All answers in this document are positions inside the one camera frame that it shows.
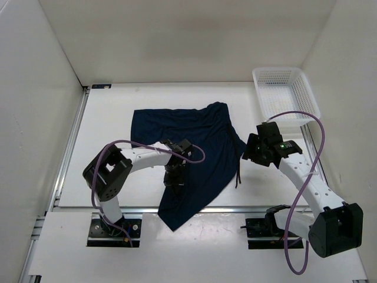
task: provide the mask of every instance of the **navy blue shirt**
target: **navy blue shirt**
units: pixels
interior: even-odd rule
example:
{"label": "navy blue shirt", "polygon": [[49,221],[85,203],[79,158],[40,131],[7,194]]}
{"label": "navy blue shirt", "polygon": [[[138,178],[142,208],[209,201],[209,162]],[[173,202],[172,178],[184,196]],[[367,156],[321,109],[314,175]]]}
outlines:
{"label": "navy blue shirt", "polygon": [[[246,145],[235,132],[225,103],[216,102],[201,110],[135,110],[131,140],[153,144],[164,139],[174,143],[187,139],[206,153],[203,163],[186,164],[179,195],[170,189],[164,191],[158,215],[174,231],[215,199],[232,180]],[[201,158],[198,150],[191,156],[191,160]]]}

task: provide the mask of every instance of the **purple cable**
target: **purple cable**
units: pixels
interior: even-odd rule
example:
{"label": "purple cable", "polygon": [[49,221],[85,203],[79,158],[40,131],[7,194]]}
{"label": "purple cable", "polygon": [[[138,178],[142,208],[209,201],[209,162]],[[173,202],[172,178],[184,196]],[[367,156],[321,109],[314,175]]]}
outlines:
{"label": "purple cable", "polygon": [[[323,127],[323,124],[321,123],[321,121],[316,116],[314,116],[314,115],[312,115],[310,113],[304,112],[304,111],[287,111],[287,112],[282,112],[280,114],[272,116],[271,118],[269,118],[267,120],[267,122],[270,121],[270,120],[272,120],[272,119],[274,119],[274,118],[276,118],[276,117],[279,117],[279,116],[282,116],[282,115],[285,115],[285,114],[292,114],[292,113],[307,115],[307,116],[313,118],[314,120],[316,120],[317,123],[318,123],[318,125],[319,125],[319,127],[320,127],[320,131],[321,131],[321,134],[322,134],[322,140],[320,142],[320,146],[319,146],[319,150],[318,150],[317,156],[314,158],[312,167],[310,168],[310,173],[313,173],[314,170],[315,170],[315,168],[316,168],[317,162],[319,160],[319,156],[322,153],[323,147],[325,145],[325,128]],[[290,207],[290,210],[289,210],[289,213],[288,213],[288,217],[287,217],[287,222],[285,223],[285,230],[284,230],[284,253],[285,253],[285,258],[287,260],[287,264],[288,264],[290,270],[292,270],[292,272],[294,274],[296,274],[296,275],[302,275],[305,272],[305,270],[306,270],[307,262],[308,262],[308,259],[309,259],[309,242],[306,241],[306,245],[305,245],[305,260],[304,260],[304,264],[302,266],[302,269],[300,271],[297,271],[297,270],[295,270],[293,268],[292,263],[290,262],[290,259],[289,259],[289,254],[288,254],[288,231],[289,231],[289,224],[290,224],[290,221],[292,219],[292,215],[293,215],[293,213],[295,211],[295,207],[296,207],[296,205],[297,205],[300,197],[302,196],[302,193],[306,189],[307,184],[310,182],[312,176],[313,176],[313,174],[309,174],[307,176],[304,184],[302,185],[301,189],[299,190],[299,193],[297,194],[295,200],[293,201],[292,206]]]}
{"label": "purple cable", "polygon": [[175,153],[175,152],[172,152],[171,150],[166,150],[166,149],[159,149],[158,147],[153,147],[153,146],[147,146],[145,144],[142,144],[142,143],[137,143],[135,141],[130,141],[130,140],[115,140],[115,141],[112,141],[111,143],[107,144],[101,151],[100,153],[100,156],[98,157],[98,160],[97,160],[97,164],[95,165],[95,168],[94,168],[94,174],[93,174],[93,181],[92,181],[92,189],[91,189],[91,201],[92,201],[92,205],[94,208],[98,209],[101,214],[102,214],[102,218],[106,221],[107,224],[109,224],[110,226],[114,227],[114,228],[117,228],[119,229],[120,231],[122,231],[127,239],[130,241],[130,246],[133,247],[133,244],[132,244],[132,240],[131,240],[131,237],[130,237],[130,234],[125,230],[123,229],[122,227],[112,223],[104,214],[104,211],[102,210],[102,207],[100,206],[97,206],[95,205],[95,183],[97,181],[97,176],[98,176],[98,171],[100,169],[100,164],[101,164],[101,161],[102,161],[102,158],[104,157],[105,155],[105,152],[106,150],[108,150],[108,148],[110,146],[113,146],[114,144],[116,143],[129,143],[129,144],[133,144],[135,146],[140,146],[140,147],[143,147],[145,149],[151,149],[151,150],[156,150],[158,152],[165,152],[165,153],[168,153],[168,154],[172,154],[172,155],[175,155],[183,160],[185,160],[187,163],[191,163],[191,164],[198,164],[198,163],[201,163],[203,161],[205,161],[206,159],[206,153],[204,152],[203,149],[201,149],[200,147],[196,146],[195,144],[193,144],[193,147],[195,147],[196,149],[199,149],[200,152],[202,153],[203,155],[203,158],[201,160],[196,160],[196,161],[191,161],[190,159],[187,159],[181,155],[179,155],[178,153]]}

